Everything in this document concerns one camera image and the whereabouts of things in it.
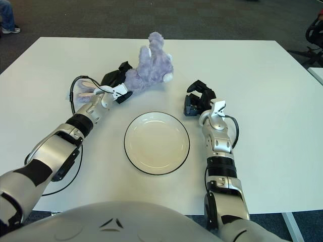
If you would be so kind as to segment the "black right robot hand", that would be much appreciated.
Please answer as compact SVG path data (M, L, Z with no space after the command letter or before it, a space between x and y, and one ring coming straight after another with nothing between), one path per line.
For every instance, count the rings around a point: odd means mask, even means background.
M189 95L184 100L184 115L197 116L211 109L211 100L216 98L214 91L200 80L195 81L187 88Z

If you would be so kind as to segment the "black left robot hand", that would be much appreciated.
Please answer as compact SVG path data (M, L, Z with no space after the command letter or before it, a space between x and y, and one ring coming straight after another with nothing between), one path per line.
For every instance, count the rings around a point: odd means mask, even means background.
M109 72L103 77L101 81L101 85L102 86L107 85L112 88L115 88L118 85L123 84L126 79L126 72L130 69L132 69L132 66L129 65L128 61L121 63L121 65L117 70ZM116 99L116 102L120 104L126 101L132 94L133 94L132 91L127 91L127 93L120 95Z

